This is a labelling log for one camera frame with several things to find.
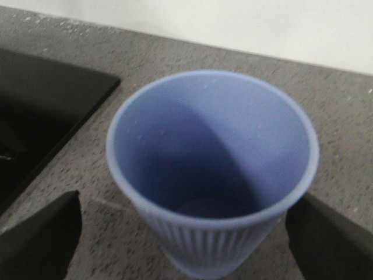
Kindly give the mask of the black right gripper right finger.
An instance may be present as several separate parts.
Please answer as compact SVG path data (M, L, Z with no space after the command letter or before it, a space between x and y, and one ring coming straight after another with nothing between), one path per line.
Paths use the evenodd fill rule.
M292 206L285 227L305 279L372 279L372 232L316 197Z

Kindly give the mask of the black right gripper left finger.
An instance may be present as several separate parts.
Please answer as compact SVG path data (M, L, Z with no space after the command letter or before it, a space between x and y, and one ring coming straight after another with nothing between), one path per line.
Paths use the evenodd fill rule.
M1 234L1 279L64 279L81 235L78 191Z

